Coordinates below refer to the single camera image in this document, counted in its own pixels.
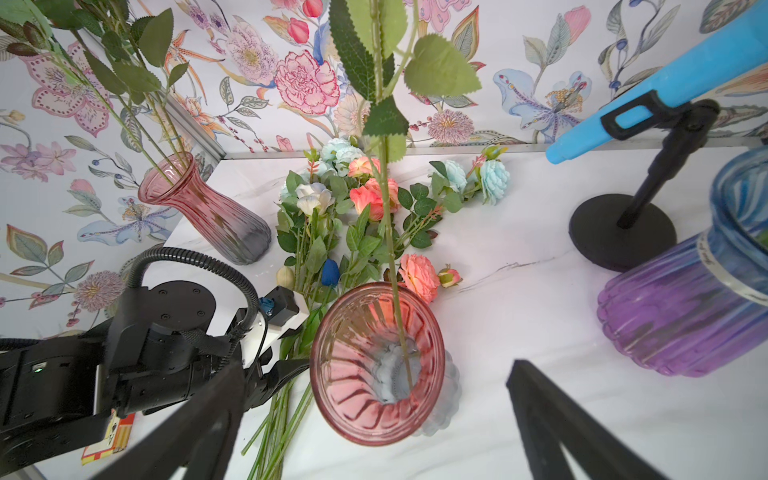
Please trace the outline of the blue toy microphone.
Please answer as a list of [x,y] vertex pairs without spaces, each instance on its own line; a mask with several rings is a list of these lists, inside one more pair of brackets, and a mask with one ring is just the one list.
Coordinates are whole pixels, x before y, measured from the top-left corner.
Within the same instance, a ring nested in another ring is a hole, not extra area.
[[573,160],[613,140],[630,139],[683,112],[710,92],[767,88],[767,3],[757,1],[678,59],[658,70],[546,150],[552,164]]

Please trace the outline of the orange yellow card box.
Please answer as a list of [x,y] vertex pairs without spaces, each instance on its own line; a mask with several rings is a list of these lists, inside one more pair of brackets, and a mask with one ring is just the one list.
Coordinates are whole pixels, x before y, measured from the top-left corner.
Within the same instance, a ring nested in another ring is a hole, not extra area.
[[128,447],[134,422],[134,413],[122,418],[113,411],[104,438],[83,450],[81,464],[88,465],[124,451]]

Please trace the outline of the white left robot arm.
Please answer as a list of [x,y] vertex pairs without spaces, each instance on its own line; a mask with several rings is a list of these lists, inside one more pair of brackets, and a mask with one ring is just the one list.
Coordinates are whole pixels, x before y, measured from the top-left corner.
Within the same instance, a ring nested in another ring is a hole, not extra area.
[[[146,287],[157,262],[212,273],[236,287],[245,306],[227,331],[212,336],[213,294],[188,280]],[[185,427],[223,420],[234,433],[242,415],[270,400],[308,368],[274,360],[272,343],[308,318],[306,303],[285,287],[260,295],[234,267],[200,252],[161,247],[139,255],[116,314],[85,333],[1,342],[1,471],[102,441],[115,419],[175,407],[156,434],[168,441]]]

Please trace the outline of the artificial flower bunch on table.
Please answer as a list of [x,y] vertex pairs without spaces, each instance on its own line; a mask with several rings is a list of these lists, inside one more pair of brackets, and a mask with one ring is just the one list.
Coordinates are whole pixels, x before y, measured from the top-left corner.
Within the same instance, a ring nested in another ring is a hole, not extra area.
[[460,283],[455,269],[437,270],[421,252],[446,213],[476,197],[494,205],[505,196],[505,151],[487,146],[469,168],[433,160],[430,182],[407,187],[344,138],[307,151],[306,169],[289,172],[279,196],[277,240],[287,257],[276,280],[307,303],[309,317],[280,341],[279,359],[308,359],[323,316],[355,287],[395,272],[400,286],[431,303],[440,288]]

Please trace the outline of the black microphone stand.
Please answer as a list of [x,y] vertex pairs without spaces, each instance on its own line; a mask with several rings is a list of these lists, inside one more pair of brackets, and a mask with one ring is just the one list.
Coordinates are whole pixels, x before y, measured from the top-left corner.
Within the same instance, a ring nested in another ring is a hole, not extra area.
[[602,268],[626,272],[677,244],[672,220],[652,200],[705,146],[720,112],[719,103],[711,99],[670,107],[651,90],[601,116],[602,126],[615,140],[628,140],[652,127],[669,133],[635,195],[604,194],[575,210],[569,235],[583,257]]

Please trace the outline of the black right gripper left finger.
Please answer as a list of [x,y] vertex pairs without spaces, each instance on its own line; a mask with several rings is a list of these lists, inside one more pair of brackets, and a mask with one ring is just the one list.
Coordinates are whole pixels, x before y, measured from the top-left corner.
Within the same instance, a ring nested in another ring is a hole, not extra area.
[[97,479],[222,479],[244,414],[241,368],[227,366]]

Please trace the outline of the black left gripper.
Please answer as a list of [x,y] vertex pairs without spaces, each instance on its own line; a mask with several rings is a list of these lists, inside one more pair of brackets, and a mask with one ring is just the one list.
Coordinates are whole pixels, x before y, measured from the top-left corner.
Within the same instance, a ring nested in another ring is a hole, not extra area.
[[[150,372],[122,380],[122,413],[152,414],[184,402],[214,376],[214,357],[197,356],[175,373]],[[264,405],[283,387],[309,369],[308,359],[278,360],[264,373],[258,359],[245,370],[245,410]]]

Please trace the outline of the purple glass vase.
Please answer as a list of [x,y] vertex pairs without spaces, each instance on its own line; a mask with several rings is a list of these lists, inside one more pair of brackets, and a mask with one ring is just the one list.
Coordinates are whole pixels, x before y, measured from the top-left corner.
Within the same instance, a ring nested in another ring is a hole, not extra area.
[[710,189],[711,226],[610,280],[604,335],[636,364],[701,377],[767,340],[767,150],[741,154]]

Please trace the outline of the pink glass vase back left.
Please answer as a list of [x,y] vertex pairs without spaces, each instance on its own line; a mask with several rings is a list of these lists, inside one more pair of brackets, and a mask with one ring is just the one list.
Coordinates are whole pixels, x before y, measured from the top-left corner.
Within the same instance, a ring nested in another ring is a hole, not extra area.
[[269,250],[272,235],[266,221],[208,186],[190,153],[173,154],[152,167],[140,183],[138,197],[181,212],[232,264],[253,264]]

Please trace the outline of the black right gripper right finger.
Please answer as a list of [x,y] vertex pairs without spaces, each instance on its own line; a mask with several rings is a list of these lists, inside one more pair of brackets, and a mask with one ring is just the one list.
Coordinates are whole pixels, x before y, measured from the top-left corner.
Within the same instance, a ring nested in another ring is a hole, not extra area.
[[566,453],[590,479],[665,477],[530,361],[513,363],[506,387],[533,478],[572,479]]

